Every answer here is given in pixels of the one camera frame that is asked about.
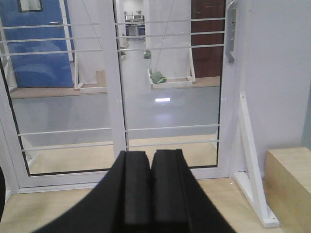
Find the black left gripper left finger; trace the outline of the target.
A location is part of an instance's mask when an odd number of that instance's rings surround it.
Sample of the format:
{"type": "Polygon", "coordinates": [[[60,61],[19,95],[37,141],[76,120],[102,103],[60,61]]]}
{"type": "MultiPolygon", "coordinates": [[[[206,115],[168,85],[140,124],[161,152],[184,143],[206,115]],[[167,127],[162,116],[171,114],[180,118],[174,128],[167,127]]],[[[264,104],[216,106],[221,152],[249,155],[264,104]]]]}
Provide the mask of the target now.
{"type": "Polygon", "coordinates": [[[81,201],[38,233],[149,233],[150,167],[143,151],[121,151],[81,201]]]}

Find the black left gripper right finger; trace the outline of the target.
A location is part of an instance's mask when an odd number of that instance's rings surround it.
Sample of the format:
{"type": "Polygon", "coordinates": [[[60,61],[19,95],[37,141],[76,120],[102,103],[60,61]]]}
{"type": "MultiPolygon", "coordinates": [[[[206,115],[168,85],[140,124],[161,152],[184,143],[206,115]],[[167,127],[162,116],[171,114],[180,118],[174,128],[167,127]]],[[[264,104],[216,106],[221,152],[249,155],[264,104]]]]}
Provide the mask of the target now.
{"type": "Polygon", "coordinates": [[[195,179],[181,149],[157,150],[151,174],[155,232],[235,232],[195,179]]]}

